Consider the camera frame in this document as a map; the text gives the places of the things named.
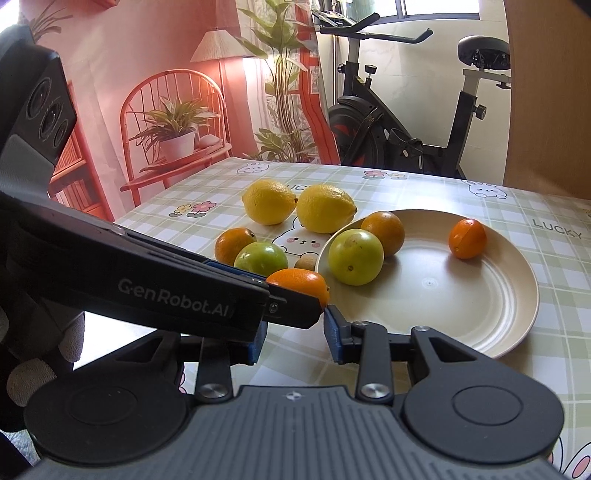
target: white pot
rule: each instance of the white pot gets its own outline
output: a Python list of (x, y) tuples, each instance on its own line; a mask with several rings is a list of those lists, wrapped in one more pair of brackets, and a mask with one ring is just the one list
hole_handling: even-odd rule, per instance
[(166, 157), (167, 162), (173, 162), (192, 154), (194, 142), (195, 132), (189, 132), (180, 137), (160, 142), (160, 153)]

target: camera lens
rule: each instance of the camera lens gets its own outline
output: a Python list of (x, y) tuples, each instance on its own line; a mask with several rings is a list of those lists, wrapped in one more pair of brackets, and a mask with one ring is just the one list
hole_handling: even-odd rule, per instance
[(49, 110), (45, 114), (45, 118), (41, 123), (41, 131), (39, 133), (42, 140), (47, 140), (51, 130), (56, 126), (57, 119), (61, 114), (61, 102), (55, 102), (49, 107)]
[(49, 90), (51, 89), (51, 80), (43, 79), (43, 81), (35, 87), (33, 94), (29, 99), (27, 105), (27, 116), (29, 118), (36, 117), (45, 105), (47, 97), (49, 96)]
[(68, 120), (64, 120), (61, 125), (58, 127), (56, 136), (53, 137), (53, 148), (57, 148), (61, 141), (64, 140), (66, 136), (66, 130), (68, 129)]

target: adjustment knob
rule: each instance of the adjustment knob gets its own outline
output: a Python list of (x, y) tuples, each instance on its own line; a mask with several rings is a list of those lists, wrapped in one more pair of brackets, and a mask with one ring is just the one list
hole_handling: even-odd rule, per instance
[(486, 116), (486, 107), (484, 105), (478, 105), (474, 111), (476, 112), (476, 118), (478, 120), (484, 120), (484, 117)]

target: bike seat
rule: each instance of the bike seat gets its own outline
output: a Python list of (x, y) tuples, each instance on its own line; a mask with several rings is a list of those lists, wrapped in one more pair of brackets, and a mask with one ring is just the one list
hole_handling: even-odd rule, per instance
[(511, 56), (509, 44), (494, 37), (473, 35), (457, 44), (457, 57), (466, 65), (485, 70), (509, 70)]

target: metal screw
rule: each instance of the metal screw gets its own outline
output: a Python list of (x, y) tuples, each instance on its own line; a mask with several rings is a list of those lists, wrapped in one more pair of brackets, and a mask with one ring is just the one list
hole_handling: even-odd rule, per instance
[(199, 393), (205, 398), (222, 398), (228, 394), (228, 389), (219, 383), (206, 383), (199, 387)]
[(361, 387), (361, 393), (368, 398), (384, 398), (390, 394), (390, 389), (381, 383), (368, 383)]

